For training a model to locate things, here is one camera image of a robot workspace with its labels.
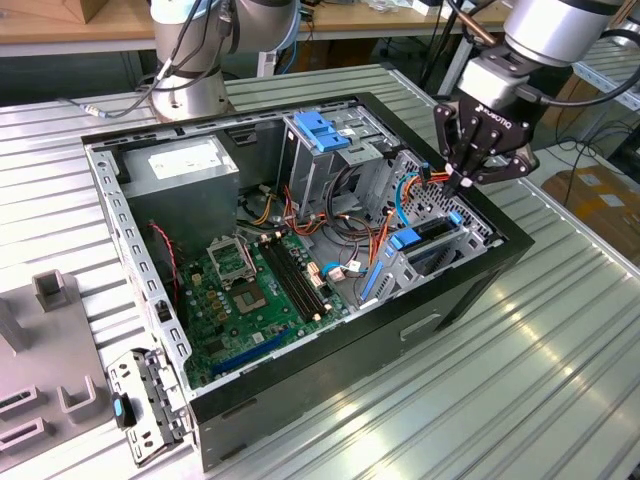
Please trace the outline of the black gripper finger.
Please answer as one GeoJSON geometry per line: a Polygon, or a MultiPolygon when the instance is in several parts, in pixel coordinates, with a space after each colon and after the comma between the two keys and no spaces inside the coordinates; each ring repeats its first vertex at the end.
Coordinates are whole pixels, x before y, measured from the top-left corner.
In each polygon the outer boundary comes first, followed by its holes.
{"type": "Polygon", "coordinates": [[[539,161],[526,140],[509,139],[498,131],[476,134],[463,155],[459,186],[487,185],[518,179],[532,173],[539,161]]]}
{"type": "Polygon", "coordinates": [[[454,196],[471,185],[468,166],[475,148],[472,141],[479,131],[479,118],[468,116],[458,102],[439,103],[434,108],[436,137],[440,154],[446,159],[449,179],[443,185],[445,196],[454,196]]]}

